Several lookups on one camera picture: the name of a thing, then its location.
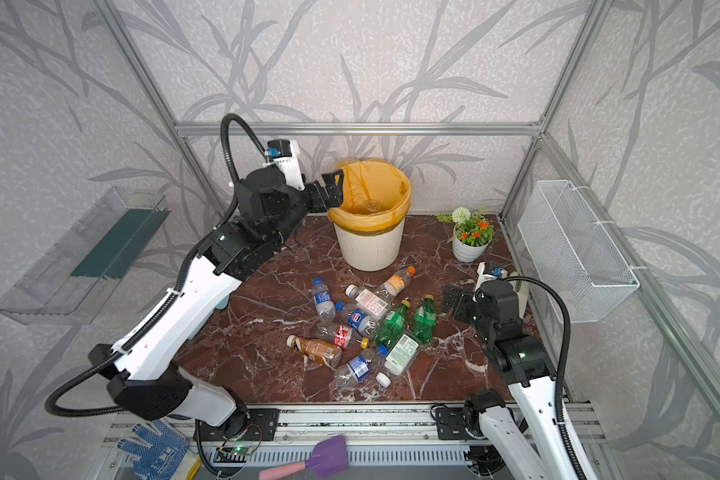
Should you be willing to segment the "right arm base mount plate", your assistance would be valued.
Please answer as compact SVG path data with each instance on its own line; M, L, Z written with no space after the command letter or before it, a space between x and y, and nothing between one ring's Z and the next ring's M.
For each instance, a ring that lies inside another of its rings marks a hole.
M470 424L463 407L434 404L429 410L439 440L485 440L478 426Z

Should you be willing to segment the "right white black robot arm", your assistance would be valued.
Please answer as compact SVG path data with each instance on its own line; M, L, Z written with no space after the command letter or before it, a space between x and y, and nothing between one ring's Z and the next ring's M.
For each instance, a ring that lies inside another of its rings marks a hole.
M558 305L563 336L557 361L541 341L524 333L516 283L543 289ZM502 397L487 390L467 398L467 430L489 440L516 479L596 478L564 404L571 319L562 297L541 280L514 276L485 281L474 292L447 285L442 311L475 328L483 353L507 384L528 425L522 432Z

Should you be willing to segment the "white green label bottle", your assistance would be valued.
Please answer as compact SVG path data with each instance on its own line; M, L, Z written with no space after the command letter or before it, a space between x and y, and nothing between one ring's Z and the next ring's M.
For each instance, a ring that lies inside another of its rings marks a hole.
M401 377L412 365L422 344L410 332L403 333L385 356L376 374L377 382L388 388L392 381Z

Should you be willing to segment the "clear unlabelled bottle white cap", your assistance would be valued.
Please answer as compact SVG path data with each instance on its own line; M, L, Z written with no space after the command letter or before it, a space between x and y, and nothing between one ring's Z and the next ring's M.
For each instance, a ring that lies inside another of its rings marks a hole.
M383 212L385 209L382 202L376 199L366 199L360 206L359 211L363 215L373 215Z

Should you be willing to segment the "dark green bottle yellow cap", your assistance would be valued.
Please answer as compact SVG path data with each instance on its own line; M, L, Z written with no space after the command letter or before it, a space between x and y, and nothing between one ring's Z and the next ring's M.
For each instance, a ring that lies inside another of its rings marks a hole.
M437 314L434 308L434 296L426 294L415 311L412 328L414 337L422 345L431 342L436 320Z

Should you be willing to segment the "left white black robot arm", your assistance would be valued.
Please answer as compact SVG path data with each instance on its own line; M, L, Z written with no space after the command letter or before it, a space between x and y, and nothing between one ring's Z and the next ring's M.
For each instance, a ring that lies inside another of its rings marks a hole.
M47 413L81 418L129 412L147 421L178 416L227 435L248 426L242 400L188 373L174 357L220 303L282 251L308 214L342 205L344 172L307 182L295 143L262 143L233 113L222 117L220 143L233 185L230 206L187 253L164 298L120 340L93 348L91 367L49 394Z

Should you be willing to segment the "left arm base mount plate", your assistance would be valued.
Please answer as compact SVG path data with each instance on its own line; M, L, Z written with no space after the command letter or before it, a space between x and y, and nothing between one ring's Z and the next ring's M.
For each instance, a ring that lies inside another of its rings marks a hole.
M231 420L220 427L200 422L193 439L201 442L250 441L271 442L274 440L280 410L277 408L249 408L245 414L237 411Z

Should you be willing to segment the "brown tea bottle white cap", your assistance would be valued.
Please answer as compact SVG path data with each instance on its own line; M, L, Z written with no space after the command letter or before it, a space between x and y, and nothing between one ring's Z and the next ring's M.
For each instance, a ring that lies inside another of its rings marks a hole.
M342 349L323 340L289 335L286 339L286 345L299 351L308 359L330 369L337 368L341 362Z

